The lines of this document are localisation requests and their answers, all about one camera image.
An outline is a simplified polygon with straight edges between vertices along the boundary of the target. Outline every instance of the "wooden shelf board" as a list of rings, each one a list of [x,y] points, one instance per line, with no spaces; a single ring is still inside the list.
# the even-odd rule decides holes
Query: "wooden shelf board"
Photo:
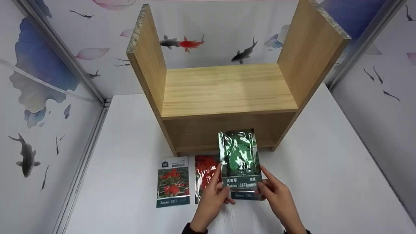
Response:
[[[297,108],[277,63],[167,70],[163,119]]]

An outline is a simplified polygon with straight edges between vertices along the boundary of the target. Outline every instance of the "green seed packet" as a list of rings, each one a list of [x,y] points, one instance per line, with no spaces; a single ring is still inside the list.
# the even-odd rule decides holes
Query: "green seed packet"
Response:
[[[254,194],[251,189],[231,191],[231,198],[234,200],[253,200],[261,201],[261,194]]]
[[[218,141],[223,185],[255,190],[262,177],[254,129],[219,132]]]
[[[156,208],[189,204],[188,157],[160,161]]]

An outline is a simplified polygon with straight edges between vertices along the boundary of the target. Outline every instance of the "koi fish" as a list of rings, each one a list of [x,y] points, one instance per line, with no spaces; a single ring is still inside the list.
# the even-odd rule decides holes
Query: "koi fish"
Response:
[[[238,61],[240,64],[243,64],[243,59],[245,58],[250,58],[250,54],[253,52],[254,47],[256,46],[257,42],[254,42],[254,37],[253,37],[253,45],[247,49],[245,49],[242,53],[238,50],[237,51],[237,55],[234,56],[234,58],[232,58],[232,62],[236,62]]]
[[[166,46],[168,49],[172,49],[172,46],[179,47],[179,41],[177,38],[169,39],[168,36],[164,35],[163,40],[160,41],[161,46]]]
[[[376,66],[373,66],[373,70],[376,73],[377,77],[379,78],[380,83],[383,85],[383,80],[381,79],[381,77],[379,76],[379,74],[376,72]]]
[[[95,74],[91,74],[91,73],[88,73],[88,74],[89,74],[89,76],[91,76],[91,79],[94,79],[94,78],[96,78],[96,77],[101,76],[101,75],[99,75],[99,74],[98,74],[98,72],[99,72],[99,70],[97,70],[97,71],[95,72]]]
[[[365,68],[364,68],[364,72],[370,77],[370,79],[372,79],[374,81],[374,77],[372,77],[370,74],[368,74],[368,72],[365,70]]]
[[[408,21],[414,21],[412,19],[412,17],[410,16],[410,14],[409,14],[409,7],[407,5],[405,5],[405,6],[406,6],[406,17],[407,17],[407,20]]]
[[[43,179],[43,183],[42,183],[42,189],[41,189],[41,191],[45,188],[45,183],[46,183],[46,173],[48,173],[49,166],[50,166],[50,165],[48,165],[48,167],[46,168],[46,171],[45,171],[45,178]]]
[[[205,34],[202,36],[202,39],[200,42],[197,41],[188,41],[186,36],[183,37],[184,41],[179,42],[179,46],[185,48],[185,52],[191,53],[189,49],[191,48],[198,48],[199,45],[203,44]]]
[[[32,172],[33,167],[40,165],[40,162],[35,161],[36,150],[32,150],[32,146],[26,143],[20,133],[18,139],[11,136],[8,137],[22,144],[22,150],[20,151],[20,154],[23,156],[23,161],[16,162],[16,165],[22,167],[24,177],[28,178]]]
[[[74,10],[70,10],[70,12],[73,12],[75,14],[79,14],[78,12],[74,11]],[[84,15],[84,14],[79,14],[80,16],[87,18],[87,19],[91,19],[91,17],[93,17],[94,15]]]
[[[396,98],[396,99],[397,99],[397,101],[399,101],[399,102],[400,102],[400,99],[399,99],[398,97],[391,95],[389,92],[386,92],[386,91],[384,91],[384,90],[383,90],[383,93],[384,93],[384,95],[387,95],[387,96],[390,96],[390,97]]]

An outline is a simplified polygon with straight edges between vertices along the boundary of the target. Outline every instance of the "sleeve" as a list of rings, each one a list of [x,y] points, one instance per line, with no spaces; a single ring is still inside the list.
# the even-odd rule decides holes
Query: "sleeve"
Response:
[[[306,229],[306,234],[312,234],[308,229]]]
[[[183,228],[182,234],[208,234],[208,230],[205,232],[196,232],[191,229],[189,226],[191,223],[187,223],[186,226]]]

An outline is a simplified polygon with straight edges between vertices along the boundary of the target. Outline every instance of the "red flower seed packet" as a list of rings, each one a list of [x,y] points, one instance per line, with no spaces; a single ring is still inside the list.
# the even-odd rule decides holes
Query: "red flower seed packet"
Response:
[[[202,193],[211,181],[219,163],[219,155],[195,156],[195,204],[199,204]]]
[[[188,157],[160,161],[156,208],[189,204]]]

